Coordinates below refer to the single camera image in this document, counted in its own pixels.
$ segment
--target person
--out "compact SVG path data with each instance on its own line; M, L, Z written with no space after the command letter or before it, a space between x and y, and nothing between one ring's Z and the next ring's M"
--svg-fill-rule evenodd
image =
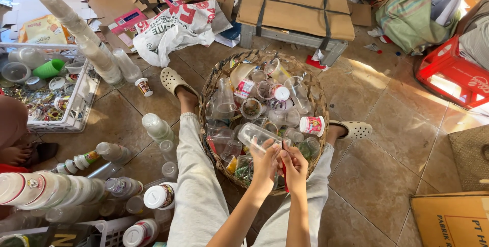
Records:
M242 246L253 219L272 190L277 165L286 166L290 193L264 224L253 246L317 246L320 216L328 198L333 145L336 139L365 138L372 127L363 122L331 120L324 151L308 180L308 162L296 147L284 145L281 149L272 145L264 155L250 149L253 180L229 215L214 167L200 142L200 124L195 115L199 94L169 67L162 70L161 82L180 100L181 106L180 143L176 150L179 177L168 247ZM277 153L279 159L273 161Z
M51 159L56 143L24 143L28 133L28 108L15 98L0 95L0 173L27 173L32 165Z

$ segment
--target grey sweatpants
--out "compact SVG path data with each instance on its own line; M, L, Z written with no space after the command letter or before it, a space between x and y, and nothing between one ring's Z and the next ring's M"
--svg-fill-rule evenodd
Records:
M179 178L168 247L205 246L229 217L214 167L202 149L199 128L195 114L181 115L180 144L176 149ZM326 144L321 159L306 183L311 246L317 246L321 212L328 198L328 175L333 151L333 146ZM277 212L263 225L253 246L285 246L289 209L290 195L287 194Z

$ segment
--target sandal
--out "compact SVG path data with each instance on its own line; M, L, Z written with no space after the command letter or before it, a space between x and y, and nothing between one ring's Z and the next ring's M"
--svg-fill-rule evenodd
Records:
M372 126L365 122L335 121L330 120L330 125L339 125L346 128L348 133L338 139L363 139L372 134Z
M32 144L32 153L19 167L30 168L41 162L50 160L58 152L58 143L35 142Z
M175 94L175 89L178 86L185 87L188 91L193 92L197 98L200 97L200 93L196 92L187 82L172 68L166 67L161 71L160 74L161 83L163 86L173 94L177 99L178 97Z

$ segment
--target green plastic cup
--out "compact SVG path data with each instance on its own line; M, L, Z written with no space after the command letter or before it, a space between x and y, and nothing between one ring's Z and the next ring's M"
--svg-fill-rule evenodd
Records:
M41 65L40 67L34 69L32 74L41 79L46 79L49 77L54 77L58 75L61 68L64 66L63 60L52 59L51 61Z

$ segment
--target metal stand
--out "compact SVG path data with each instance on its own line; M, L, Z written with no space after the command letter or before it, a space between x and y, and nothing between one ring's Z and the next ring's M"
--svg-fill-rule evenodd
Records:
M242 24L240 47L251 49L251 38L253 37L253 35L255 35L255 32L256 32L256 27L247 24ZM279 40L287 43L292 43L292 44L310 46L314 48L318 48L321 45L321 42L323 41L322 37L314 37L311 35L305 35L305 34L294 33L294 32L289 32L287 34L283 32L268 30L265 28L262 28L262 37ZM336 59L338 59L341 53L345 51L347 46L348 46L348 41L331 39L326 47L326 53L324 53L325 52L324 50L321 51L321 53L324 54L324 58L321 60L321 65L332 66L334 61L336 61Z

